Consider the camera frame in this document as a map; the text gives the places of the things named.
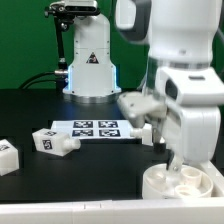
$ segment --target cable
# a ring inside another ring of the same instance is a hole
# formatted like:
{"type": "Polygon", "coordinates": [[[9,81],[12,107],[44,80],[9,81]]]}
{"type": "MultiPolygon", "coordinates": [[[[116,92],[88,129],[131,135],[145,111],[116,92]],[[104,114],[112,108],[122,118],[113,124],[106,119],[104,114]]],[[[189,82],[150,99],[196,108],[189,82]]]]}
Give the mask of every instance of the cable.
{"type": "Polygon", "coordinates": [[[114,1],[111,0],[110,1],[110,12],[109,12],[109,15],[108,15],[108,20],[110,20],[112,18],[112,15],[113,15],[113,5],[114,5],[114,1]]]}
{"type": "Polygon", "coordinates": [[[55,83],[56,81],[55,80],[51,80],[51,79],[34,81],[34,82],[31,82],[30,84],[28,84],[24,89],[28,89],[30,86],[32,86],[34,84],[42,83],[42,82],[54,82],[55,83]]]}
{"type": "Polygon", "coordinates": [[[54,75],[54,72],[44,72],[44,73],[40,73],[38,75],[35,75],[29,79],[27,79],[25,82],[23,82],[20,86],[19,89],[23,89],[27,84],[29,84],[30,82],[34,81],[35,79],[44,77],[44,76],[48,76],[48,75],[54,75]]]}

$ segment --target robot body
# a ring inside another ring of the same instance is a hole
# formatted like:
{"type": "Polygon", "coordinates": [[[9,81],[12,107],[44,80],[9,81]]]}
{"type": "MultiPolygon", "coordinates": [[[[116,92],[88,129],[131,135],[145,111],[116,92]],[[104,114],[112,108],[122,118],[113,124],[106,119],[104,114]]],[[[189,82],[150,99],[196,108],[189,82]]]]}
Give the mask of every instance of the robot body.
{"type": "Polygon", "coordinates": [[[130,8],[133,12],[129,17],[135,20],[118,15],[122,3],[117,1],[117,27],[128,41],[147,42],[149,62],[153,59],[156,66],[153,69],[148,66],[148,81],[141,96],[133,93],[120,96],[118,102],[124,116],[136,128],[143,127],[143,121],[147,120],[154,129],[153,139],[165,139],[175,154],[170,170],[180,171],[183,162],[210,160],[220,127],[217,106],[224,104],[224,85],[210,68],[222,1],[126,0],[126,3],[126,10],[130,8]],[[143,10],[144,5],[149,7],[149,2],[150,12],[143,10]],[[142,16],[139,12],[150,15],[142,16]],[[130,30],[144,31],[143,38],[126,35],[130,30]],[[150,86],[152,76],[154,89],[150,86]],[[145,107],[135,108],[140,101],[149,105],[148,113],[145,107]]]}
{"type": "Polygon", "coordinates": [[[76,18],[74,28],[74,61],[63,92],[79,102],[113,98],[120,88],[116,84],[116,67],[110,60],[109,21],[102,14],[76,18]]]}

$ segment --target black table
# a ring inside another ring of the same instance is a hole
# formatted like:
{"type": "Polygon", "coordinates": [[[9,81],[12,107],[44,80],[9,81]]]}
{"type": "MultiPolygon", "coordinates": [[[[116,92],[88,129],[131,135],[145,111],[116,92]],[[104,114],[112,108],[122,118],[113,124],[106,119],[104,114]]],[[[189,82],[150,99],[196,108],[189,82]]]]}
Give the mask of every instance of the black table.
{"type": "MultiPolygon", "coordinates": [[[[82,141],[65,157],[36,151],[34,131],[54,120],[122,120],[116,103],[77,104],[54,90],[1,90],[0,102],[0,138],[20,160],[18,171],[0,177],[0,203],[138,199],[143,172],[167,160],[136,140],[82,141]]],[[[222,168],[222,138],[215,158],[222,168]]]]}

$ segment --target green background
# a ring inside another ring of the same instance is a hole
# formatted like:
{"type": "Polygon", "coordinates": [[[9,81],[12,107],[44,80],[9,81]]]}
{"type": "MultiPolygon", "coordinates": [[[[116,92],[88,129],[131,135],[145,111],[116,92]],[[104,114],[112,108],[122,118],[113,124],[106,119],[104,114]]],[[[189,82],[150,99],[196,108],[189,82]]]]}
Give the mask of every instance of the green background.
{"type": "MultiPolygon", "coordinates": [[[[0,88],[18,88],[26,79],[57,68],[58,56],[53,17],[44,17],[44,8],[50,0],[8,0],[1,2],[0,13],[0,88]]],[[[110,15],[111,0],[98,0],[101,11],[110,15]]],[[[141,81],[148,54],[147,46],[125,42],[111,22],[111,60],[119,68],[118,84],[135,88],[141,81]]],[[[73,29],[63,34],[68,63],[73,58],[73,29]]],[[[224,65],[224,47],[214,41],[213,65],[219,73],[224,65]]],[[[53,88],[54,84],[38,84],[53,88]]]]}

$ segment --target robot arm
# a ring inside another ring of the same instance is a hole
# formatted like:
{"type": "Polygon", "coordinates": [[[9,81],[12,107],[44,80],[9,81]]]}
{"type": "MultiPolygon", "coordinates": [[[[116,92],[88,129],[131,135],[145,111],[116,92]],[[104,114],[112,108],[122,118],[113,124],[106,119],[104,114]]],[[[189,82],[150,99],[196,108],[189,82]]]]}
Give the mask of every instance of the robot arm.
{"type": "MultiPolygon", "coordinates": [[[[127,2],[132,10],[136,8],[132,15],[137,18],[137,2],[143,1],[127,2]]],[[[224,104],[224,85],[210,62],[222,1],[144,2],[150,2],[149,16],[142,17],[137,25],[149,25],[146,89],[143,93],[121,95],[118,104],[134,127],[143,127],[145,120],[152,124],[157,135],[153,139],[163,137],[176,156],[170,169],[179,171],[183,162],[208,161],[215,151],[220,127],[217,106],[224,104]]],[[[129,32],[136,20],[126,18],[130,22],[125,26],[119,15],[123,5],[119,1],[117,4],[116,24],[122,32],[126,28],[129,32]]]]}
{"type": "Polygon", "coordinates": [[[147,43],[151,0],[118,0],[116,26],[121,35],[130,42],[147,43]]]}

